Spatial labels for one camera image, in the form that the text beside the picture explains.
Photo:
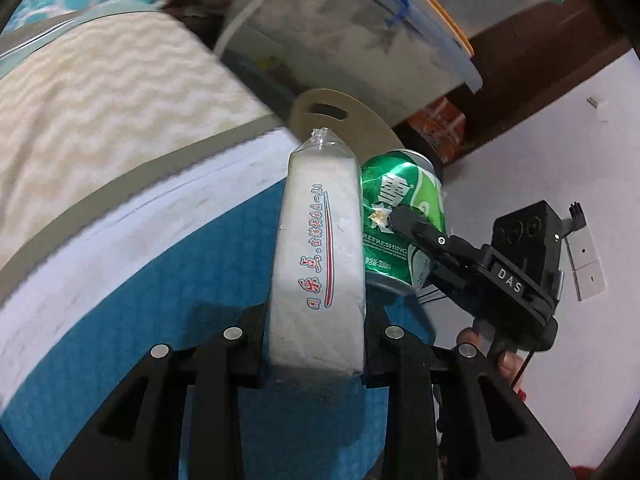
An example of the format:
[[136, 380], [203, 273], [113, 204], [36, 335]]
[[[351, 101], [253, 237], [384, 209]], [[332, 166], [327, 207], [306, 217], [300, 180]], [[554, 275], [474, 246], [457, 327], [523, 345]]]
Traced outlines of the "person's right hand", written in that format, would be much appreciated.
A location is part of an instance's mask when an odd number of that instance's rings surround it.
[[[456, 344], [472, 344], [483, 354], [488, 350], [488, 343], [473, 327], [467, 327], [458, 333]], [[498, 371], [501, 377], [511, 385], [522, 402], [527, 399], [526, 392], [522, 386], [523, 375], [521, 370], [524, 364], [525, 362], [520, 356], [509, 350], [503, 351], [497, 359]]]

